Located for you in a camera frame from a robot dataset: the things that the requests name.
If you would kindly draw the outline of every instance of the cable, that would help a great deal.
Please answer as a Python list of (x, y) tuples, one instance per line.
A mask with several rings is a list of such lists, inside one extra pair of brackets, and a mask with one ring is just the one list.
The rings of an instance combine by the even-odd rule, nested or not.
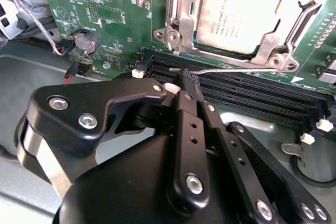
[(303, 174), (303, 172), (299, 168), (297, 156), (294, 156), (294, 155), (292, 156), (291, 163), (292, 163), (293, 171), (295, 172), (295, 174), (298, 175), (298, 177), (301, 178), (307, 184), (311, 186), (321, 187), (321, 188), (328, 188), (328, 187), (336, 186), (336, 178), (330, 181), (322, 182), (322, 181), (316, 181), (314, 179), (311, 179), (307, 177), (305, 174)]
[[(180, 71), (180, 68), (170, 68), (170, 72)], [(246, 72), (276, 72), (278, 69), (274, 68), (240, 68), (240, 69), (204, 69), (198, 71), (190, 71), (193, 74), (204, 73), (246, 73)]]
[(21, 116), (20, 120), (18, 121), (16, 127), (15, 127), (15, 130), (14, 130), (14, 139), (13, 139), (13, 142), (14, 142), (14, 146), (15, 148), (17, 148), (18, 144), (19, 144), (19, 141), (20, 141), (20, 128), (21, 126), (23, 126), (24, 122), (26, 120), (26, 112)]
[[(41, 22), (41, 24), (43, 26), (45, 24), (50, 24), (50, 23), (54, 23), (55, 22), (55, 20), (54, 20), (53, 17), (43, 17), (43, 18), (40, 18), (39, 21)], [(27, 27), (27, 29), (24, 30), (24, 32), (33, 30), (35, 28), (38, 28), (36, 24), (30, 25), (30, 26)]]
[[(43, 26), (44, 26), (44, 28), (46, 30), (52, 30), (52, 29), (57, 28), (55, 22), (47, 23), (47, 24), (44, 24)], [(36, 27), (34, 29), (30, 29), (28, 31), (22, 32), (21, 34), (19, 34), (18, 36), (16, 36), (16, 38), (18, 38), (18, 39), (27, 39), (27, 38), (31, 38), (31, 37), (34, 37), (36, 35), (39, 35), (40, 33), (41, 33), (40, 28)]]
[[(14, 145), (15, 145), (15, 148), (17, 148), (17, 145), (19, 143), (19, 131), (20, 131), (20, 128), (21, 126), (24, 124), (26, 120), (26, 113), (24, 113), (19, 122), (17, 123), (16, 127), (15, 127), (15, 130), (14, 130)], [(18, 159), (17, 159), (17, 156), (16, 155), (13, 155), (11, 154), (8, 150), (6, 150), (5, 147), (3, 147), (2, 145), (0, 145), (0, 158), (6, 160), (6, 161), (10, 161), (10, 162), (18, 162)]]
[(5, 147), (0, 145), (0, 158), (10, 161), (10, 162), (18, 162), (19, 160), (17, 159), (16, 155), (13, 155), (6, 150)]
[(51, 44), (53, 50), (55, 51), (56, 54), (62, 56), (62, 53), (60, 53), (57, 49), (56, 43), (53, 41), (53, 39), (50, 37), (48, 31), (44, 28), (44, 26), (40, 23), (40, 21), (35, 17), (34, 13), (32, 10), (29, 9), (21, 0), (13, 0), (15, 6), (18, 9), (23, 9), (24, 11), (27, 12), (27, 14), (33, 19), (35, 24), (37, 25), (38, 28), (40, 28), (41, 32), (46, 36), (47, 40)]
[(65, 80), (65, 82), (63, 82), (63, 84), (64, 84), (64, 85), (68, 84), (68, 83), (71, 81), (71, 79), (72, 79), (72, 77), (69, 76), (69, 77)]

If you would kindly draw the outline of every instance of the silver screw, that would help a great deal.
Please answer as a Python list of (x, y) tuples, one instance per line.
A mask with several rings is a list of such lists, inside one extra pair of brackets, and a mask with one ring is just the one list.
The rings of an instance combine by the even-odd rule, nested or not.
[(202, 182), (196, 176), (188, 175), (185, 181), (193, 194), (200, 194), (203, 191)]
[(107, 62), (107, 61), (104, 61), (104, 62), (103, 62), (103, 69), (108, 70), (108, 69), (110, 69), (110, 68), (111, 68), (111, 64), (110, 64), (109, 62)]
[(311, 220), (315, 219), (314, 213), (312, 212), (312, 210), (310, 210), (309, 207), (307, 207), (305, 204), (301, 204), (301, 208), (309, 219)]
[(158, 92), (162, 91), (162, 89), (158, 85), (154, 85), (153, 88)]
[(78, 117), (78, 123), (83, 128), (88, 130), (97, 127), (98, 122), (97, 119), (91, 114), (83, 114)]
[(65, 110), (69, 107), (69, 103), (61, 97), (54, 97), (49, 100), (49, 106), (54, 110)]
[(258, 200), (256, 205), (259, 213), (265, 218), (265, 220), (272, 219), (271, 209), (269, 209), (269, 207), (263, 201)]
[(319, 206), (314, 206), (315, 211), (317, 214), (321, 217), (322, 220), (327, 220), (327, 215), (322, 211), (322, 209)]
[(237, 130), (239, 130), (240, 132), (244, 132), (243, 127), (241, 127), (240, 125), (237, 125), (236, 128), (237, 128)]
[(192, 100), (192, 97), (189, 94), (185, 94), (184, 97), (186, 97), (188, 100)]
[(212, 105), (208, 104), (207, 107), (211, 112), (215, 111), (215, 108)]

